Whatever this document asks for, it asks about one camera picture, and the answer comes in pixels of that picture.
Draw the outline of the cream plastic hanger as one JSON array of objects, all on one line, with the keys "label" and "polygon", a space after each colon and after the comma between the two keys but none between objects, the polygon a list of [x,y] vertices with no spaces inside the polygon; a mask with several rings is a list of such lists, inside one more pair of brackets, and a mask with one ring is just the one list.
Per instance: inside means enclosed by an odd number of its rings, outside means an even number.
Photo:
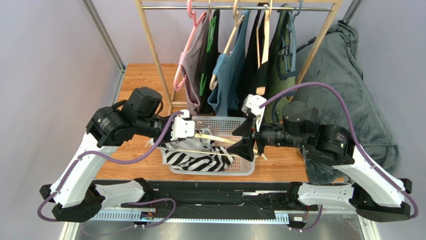
[{"label": "cream plastic hanger", "polygon": [[[236,141],[227,139],[227,138],[223,138],[223,137],[219,137],[219,136],[214,136],[214,135],[209,135],[209,134],[202,134],[202,133],[196,133],[194,135],[195,138],[199,138],[199,139],[208,139],[208,140],[212,140],[215,142],[223,142],[223,143],[227,143],[227,144],[236,144]],[[145,148],[147,148],[148,146],[152,146],[154,144],[154,139],[151,138],[149,141],[146,142],[145,144]]]}]

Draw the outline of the black white striped tank top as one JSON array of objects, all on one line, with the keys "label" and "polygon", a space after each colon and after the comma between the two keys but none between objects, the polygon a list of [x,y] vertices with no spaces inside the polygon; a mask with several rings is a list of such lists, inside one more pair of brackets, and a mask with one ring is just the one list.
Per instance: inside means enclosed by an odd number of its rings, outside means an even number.
[{"label": "black white striped tank top", "polygon": [[186,172],[222,172],[233,162],[225,147],[203,138],[187,138],[160,144],[162,163]]}]

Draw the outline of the mauve tank top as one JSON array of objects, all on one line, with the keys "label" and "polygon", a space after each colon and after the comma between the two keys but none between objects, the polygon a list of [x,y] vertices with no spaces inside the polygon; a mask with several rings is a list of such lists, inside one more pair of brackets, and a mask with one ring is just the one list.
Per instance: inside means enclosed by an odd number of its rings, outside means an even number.
[{"label": "mauve tank top", "polygon": [[187,109],[192,115],[197,115],[200,110],[200,79],[202,58],[206,54],[208,31],[210,27],[210,14],[203,12],[203,18],[197,28],[191,32],[191,42],[187,50],[182,51],[179,59],[181,76],[185,78],[184,88]]}]

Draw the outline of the pink plastic hanger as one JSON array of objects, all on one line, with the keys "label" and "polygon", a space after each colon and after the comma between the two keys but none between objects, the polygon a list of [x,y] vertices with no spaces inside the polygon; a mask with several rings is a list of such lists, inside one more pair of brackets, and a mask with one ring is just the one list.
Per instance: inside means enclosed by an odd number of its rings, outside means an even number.
[{"label": "pink plastic hanger", "polygon": [[[207,16],[207,14],[203,12],[200,14],[199,17],[197,17],[197,13],[192,8],[192,2],[193,2],[192,0],[187,0],[186,2],[186,9],[187,9],[188,16],[190,19],[192,19],[192,30],[190,32],[190,35],[184,47],[183,53],[187,53],[189,51],[199,25],[204,21],[204,19]],[[182,63],[179,62],[177,65],[177,70],[176,70],[174,79],[173,79],[173,90],[176,92],[182,88],[182,86],[184,85],[186,81],[185,75],[181,77],[181,80],[179,80],[182,70],[183,70]]]}]

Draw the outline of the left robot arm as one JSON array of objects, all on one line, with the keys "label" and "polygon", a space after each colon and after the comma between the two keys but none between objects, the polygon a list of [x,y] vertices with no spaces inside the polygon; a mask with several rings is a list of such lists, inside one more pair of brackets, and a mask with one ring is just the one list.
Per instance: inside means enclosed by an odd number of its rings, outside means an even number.
[{"label": "left robot arm", "polygon": [[[173,116],[160,116],[162,109],[162,95],[149,87],[136,88],[127,100],[98,109],[64,173],[55,183],[40,188],[43,202],[37,209],[38,217],[47,222],[83,223],[105,208],[151,204],[154,191],[143,178],[110,185],[96,184],[94,178],[106,161],[130,165],[148,156],[144,153],[133,160],[112,157],[134,136],[154,139],[152,149],[170,139]],[[52,217],[42,213],[47,203],[54,203]]]}]

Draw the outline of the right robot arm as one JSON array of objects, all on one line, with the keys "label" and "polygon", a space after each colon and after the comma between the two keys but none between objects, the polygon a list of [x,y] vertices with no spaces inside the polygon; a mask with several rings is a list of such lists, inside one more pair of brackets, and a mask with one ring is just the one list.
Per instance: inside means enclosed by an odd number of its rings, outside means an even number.
[{"label": "right robot arm", "polygon": [[296,208],[331,205],[355,210],[375,222],[397,222],[410,219],[411,207],[405,202],[412,182],[390,174],[380,174],[379,165],[370,165],[356,146],[350,132],[335,124],[321,124],[319,111],[302,101],[283,106],[282,122],[262,124],[254,128],[252,115],[234,132],[241,140],[227,151],[253,161],[266,146],[290,147],[313,162],[339,170],[352,182],[345,185],[313,185],[292,182],[285,198]]}]

